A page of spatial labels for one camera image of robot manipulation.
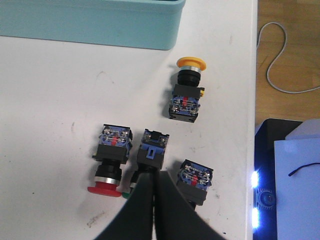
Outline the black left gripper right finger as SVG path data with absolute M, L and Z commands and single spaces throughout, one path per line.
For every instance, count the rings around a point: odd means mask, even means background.
M 154 220 L 158 240 L 223 240 L 191 207 L 169 173 L 154 177 Z

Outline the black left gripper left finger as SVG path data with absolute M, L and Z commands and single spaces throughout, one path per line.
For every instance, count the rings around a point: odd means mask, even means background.
M 142 173 L 120 212 L 97 240 L 150 240 L 153 232 L 154 175 Z

